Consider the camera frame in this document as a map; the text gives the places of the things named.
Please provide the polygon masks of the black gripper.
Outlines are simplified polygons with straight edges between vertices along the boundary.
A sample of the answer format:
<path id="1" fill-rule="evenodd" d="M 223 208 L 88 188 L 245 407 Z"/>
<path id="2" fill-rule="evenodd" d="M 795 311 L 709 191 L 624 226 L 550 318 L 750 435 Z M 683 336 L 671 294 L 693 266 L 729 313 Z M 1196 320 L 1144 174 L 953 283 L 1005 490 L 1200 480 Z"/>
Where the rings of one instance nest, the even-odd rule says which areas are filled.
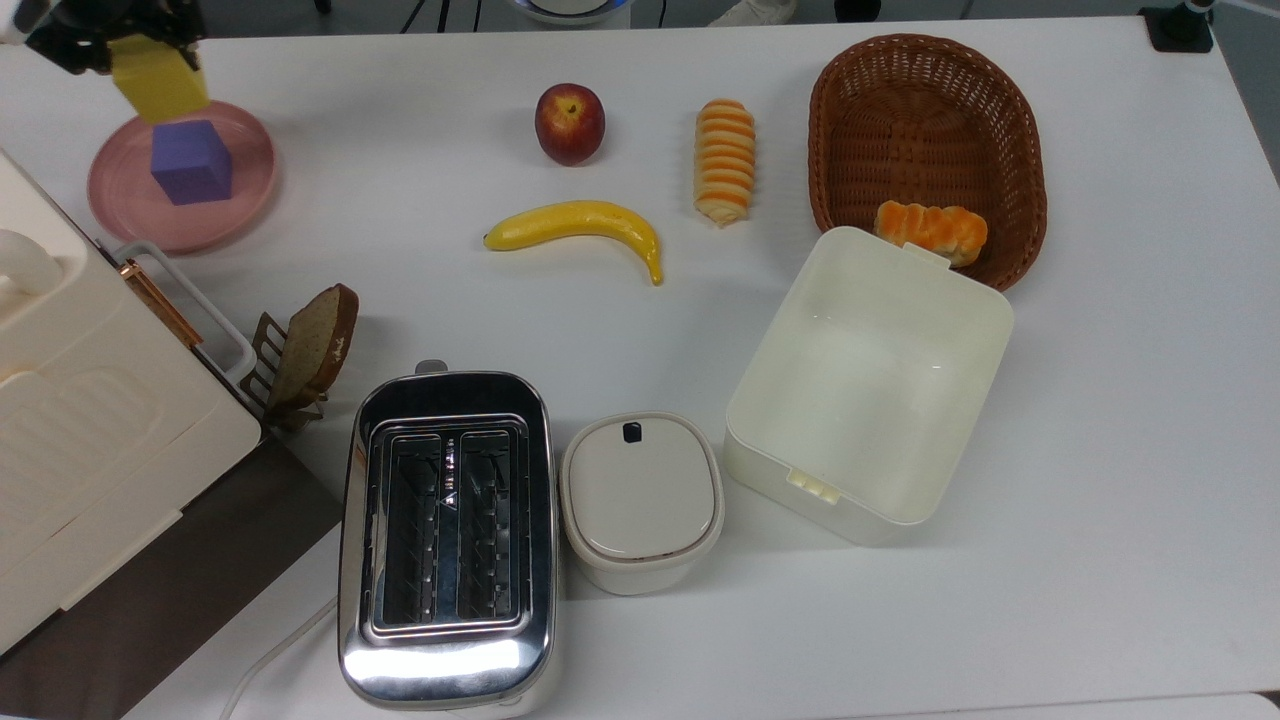
<path id="1" fill-rule="evenodd" d="M 206 24 L 197 1 L 27 1 L 26 42 L 68 33 L 61 67 L 73 76 L 113 72 L 108 40 L 145 35 L 174 47 L 193 72 L 202 70 L 198 42 Z"/>

